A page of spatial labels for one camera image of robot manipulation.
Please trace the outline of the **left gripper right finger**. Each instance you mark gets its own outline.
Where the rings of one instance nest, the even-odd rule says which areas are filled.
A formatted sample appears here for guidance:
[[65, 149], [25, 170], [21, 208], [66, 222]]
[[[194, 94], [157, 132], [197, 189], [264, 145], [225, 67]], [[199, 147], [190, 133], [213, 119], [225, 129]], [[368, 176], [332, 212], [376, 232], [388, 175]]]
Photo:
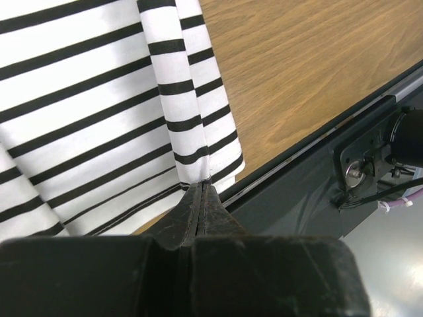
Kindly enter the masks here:
[[196, 183], [194, 245], [248, 236], [250, 233], [223, 206], [216, 188]]

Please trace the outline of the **black white striped tank top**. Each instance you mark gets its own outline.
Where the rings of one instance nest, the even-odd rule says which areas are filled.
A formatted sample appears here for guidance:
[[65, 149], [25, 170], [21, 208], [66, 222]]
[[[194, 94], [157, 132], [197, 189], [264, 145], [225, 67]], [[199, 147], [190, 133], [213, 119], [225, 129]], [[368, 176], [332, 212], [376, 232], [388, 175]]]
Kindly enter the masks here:
[[1, 2], [1, 239], [131, 234], [245, 166], [198, 1]]

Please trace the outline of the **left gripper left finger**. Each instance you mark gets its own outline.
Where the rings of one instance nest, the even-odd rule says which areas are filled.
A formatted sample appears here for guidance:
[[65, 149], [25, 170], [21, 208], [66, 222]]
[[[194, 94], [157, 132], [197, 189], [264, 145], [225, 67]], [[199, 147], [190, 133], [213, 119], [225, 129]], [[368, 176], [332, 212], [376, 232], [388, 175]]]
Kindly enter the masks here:
[[154, 238], [162, 248], [189, 245], [197, 232], [201, 205], [202, 183], [192, 184], [177, 205], [140, 236]]

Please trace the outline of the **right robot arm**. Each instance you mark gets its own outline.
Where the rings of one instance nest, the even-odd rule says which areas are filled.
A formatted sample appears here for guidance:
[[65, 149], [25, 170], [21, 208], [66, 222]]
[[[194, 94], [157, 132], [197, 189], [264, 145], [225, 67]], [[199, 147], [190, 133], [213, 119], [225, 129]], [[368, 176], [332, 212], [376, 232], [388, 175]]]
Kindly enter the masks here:
[[402, 108], [395, 113], [389, 120], [385, 140], [395, 162], [422, 168], [422, 110]]

